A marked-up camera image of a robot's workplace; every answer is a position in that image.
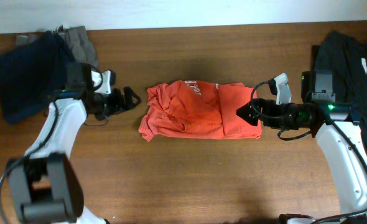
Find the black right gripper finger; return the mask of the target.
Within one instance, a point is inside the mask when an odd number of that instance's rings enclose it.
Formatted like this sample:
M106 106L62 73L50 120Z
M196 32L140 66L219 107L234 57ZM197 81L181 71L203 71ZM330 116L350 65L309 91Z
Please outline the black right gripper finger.
M236 114L259 114L259 103L250 101L238 108Z
M250 124L251 126L257 126L259 124L259 118L258 115L256 114L240 114L239 117L241 119L243 119L245 122L247 122L248 124Z

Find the black garment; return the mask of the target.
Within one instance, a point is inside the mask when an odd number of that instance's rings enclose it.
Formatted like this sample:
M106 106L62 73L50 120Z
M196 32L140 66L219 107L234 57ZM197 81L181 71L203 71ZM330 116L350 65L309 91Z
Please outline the black garment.
M314 69L331 71L336 100L354 106L367 153L367 41L330 32L318 47Z

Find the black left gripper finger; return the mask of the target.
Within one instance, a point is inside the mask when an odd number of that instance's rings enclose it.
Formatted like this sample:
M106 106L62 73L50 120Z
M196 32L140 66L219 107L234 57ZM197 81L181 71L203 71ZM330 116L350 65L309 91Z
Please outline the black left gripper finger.
M133 102L132 99L126 100L125 110L126 111L133 110L134 108L136 108L140 104L141 104L141 99L138 99L135 102Z
M123 88L125 101L141 101L141 98L132 90L131 87Z

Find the red orange t-shirt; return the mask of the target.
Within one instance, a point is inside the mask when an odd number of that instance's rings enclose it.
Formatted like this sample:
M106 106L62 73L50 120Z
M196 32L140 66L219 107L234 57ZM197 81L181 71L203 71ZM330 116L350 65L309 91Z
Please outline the red orange t-shirt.
M252 88L242 83L218 84L179 80L147 89L149 110L139 133L146 141L156 135L187 139L259 139L254 126L236 115L250 101Z

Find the folded grey garment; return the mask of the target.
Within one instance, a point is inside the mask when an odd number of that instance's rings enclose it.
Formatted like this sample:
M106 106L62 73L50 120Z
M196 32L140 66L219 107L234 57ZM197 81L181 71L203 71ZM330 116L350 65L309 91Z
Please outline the folded grey garment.
M0 56L0 62L46 69L63 68L70 62L99 66L95 47L84 26L60 26L55 31L17 35L14 50Z

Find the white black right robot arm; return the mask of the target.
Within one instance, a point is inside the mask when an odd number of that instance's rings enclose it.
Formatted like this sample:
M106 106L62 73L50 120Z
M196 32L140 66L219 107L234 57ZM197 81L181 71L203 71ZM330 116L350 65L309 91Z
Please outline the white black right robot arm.
M282 214L279 223L367 223L367 154L361 137L360 120L349 103L336 100L333 75L327 70L311 70L301 76L301 104L291 101L285 73L265 82L275 100L250 96L238 108L237 116L252 126L284 131L306 128L316 139L333 177L340 214L313 218Z

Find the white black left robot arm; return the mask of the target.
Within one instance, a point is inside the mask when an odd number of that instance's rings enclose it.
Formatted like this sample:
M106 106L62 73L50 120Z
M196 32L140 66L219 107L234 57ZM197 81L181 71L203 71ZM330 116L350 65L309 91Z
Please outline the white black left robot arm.
M133 110L141 98L128 86L112 88L116 74L87 63L67 65L64 89L57 90L37 139L24 156L11 159L3 174L20 223L107 223L85 207L69 161L88 115L98 121Z

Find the folded navy blue garment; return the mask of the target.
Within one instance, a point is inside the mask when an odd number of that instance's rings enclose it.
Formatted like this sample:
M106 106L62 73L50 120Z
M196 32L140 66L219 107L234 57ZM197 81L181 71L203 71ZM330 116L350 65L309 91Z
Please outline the folded navy blue garment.
M64 39L50 31L0 55L0 103L6 122L16 124L48 107L48 96L64 86L67 64L74 61Z

